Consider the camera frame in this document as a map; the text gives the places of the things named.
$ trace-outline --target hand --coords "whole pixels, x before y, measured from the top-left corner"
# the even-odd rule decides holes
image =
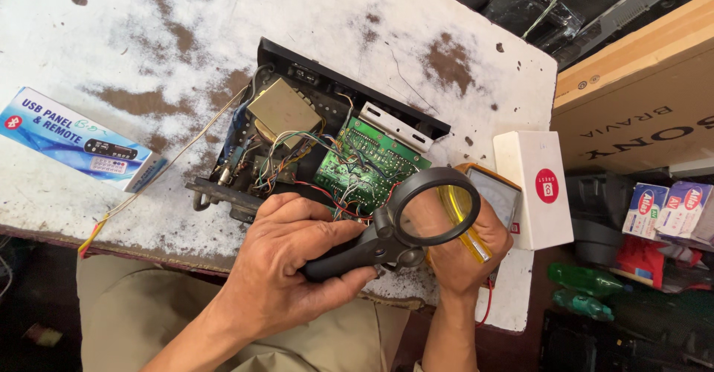
[[[478,288],[505,258],[513,246],[513,237],[483,196],[473,229],[493,254],[488,262],[479,263],[458,238],[430,247],[429,255],[441,296],[469,299],[475,305]]]
[[[258,209],[212,311],[229,328],[256,340],[347,304],[377,277],[374,267],[321,284],[309,283],[297,270],[365,228],[355,221],[332,222],[325,206],[296,193],[272,195]]]

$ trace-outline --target magnifying glass lens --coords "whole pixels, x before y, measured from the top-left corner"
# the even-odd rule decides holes
[[[429,188],[404,206],[399,217],[401,229],[420,239],[451,232],[458,235],[460,231],[456,231],[456,227],[471,212],[472,201],[471,194],[462,187],[442,185]]]

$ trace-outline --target printed circuit board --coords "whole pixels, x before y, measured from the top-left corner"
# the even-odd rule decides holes
[[[429,160],[357,118],[351,118],[335,140],[343,158],[359,159],[343,164],[335,153],[328,152],[315,173],[315,184],[330,194],[336,192],[337,199],[347,192],[345,203],[358,201],[361,215],[381,206],[395,183],[431,167]]]

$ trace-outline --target dirty table surface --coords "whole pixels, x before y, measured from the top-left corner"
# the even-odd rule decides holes
[[[548,130],[556,63],[454,0],[0,0],[0,105],[32,87],[171,159],[248,82],[261,36],[451,125],[435,166],[494,169],[492,138]],[[221,203],[192,210],[223,116],[113,218],[94,248],[227,273],[247,225]],[[0,233],[77,245],[129,194],[2,138]],[[501,265],[487,324],[522,331],[533,253]],[[425,267],[366,292],[436,304]],[[476,319],[486,310],[482,290]]]

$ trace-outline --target lap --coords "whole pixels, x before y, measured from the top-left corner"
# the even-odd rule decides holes
[[[148,262],[112,256],[79,261],[85,371],[137,371],[219,290]],[[355,299],[315,321],[255,341],[218,371],[388,371],[408,315]]]

